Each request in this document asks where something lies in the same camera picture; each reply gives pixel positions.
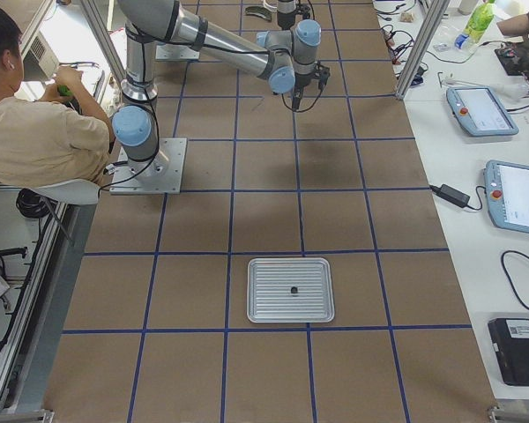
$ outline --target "power adapter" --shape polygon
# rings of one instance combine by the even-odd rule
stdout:
[[[438,197],[448,201],[449,203],[455,204],[461,209],[464,209],[468,205],[468,201],[470,201],[470,196],[464,192],[454,189],[453,187],[450,187],[449,185],[443,184],[441,187],[429,185],[429,187]]]

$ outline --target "person's hand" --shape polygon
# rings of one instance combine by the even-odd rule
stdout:
[[[56,70],[55,82],[57,85],[65,85],[71,89],[76,84],[82,84],[82,71],[71,68],[70,66],[59,66]]]
[[[41,96],[38,101],[56,101],[58,103],[66,103],[67,101],[72,100],[72,97],[62,96],[58,91],[59,85],[49,84],[45,87],[45,93]]]

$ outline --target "drain plate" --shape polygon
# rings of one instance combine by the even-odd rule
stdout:
[[[253,323],[319,323],[334,316],[331,271],[324,258],[249,262],[247,317]]]

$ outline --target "white label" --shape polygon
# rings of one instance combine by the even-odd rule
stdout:
[[[529,339],[529,320],[506,320],[512,338]]]

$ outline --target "tablet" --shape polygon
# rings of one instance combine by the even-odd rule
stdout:
[[[529,233],[529,166],[491,160],[484,171],[488,212],[494,224]]]
[[[515,135],[519,132],[489,86],[448,88],[446,95],[458,123],[471,136]]]

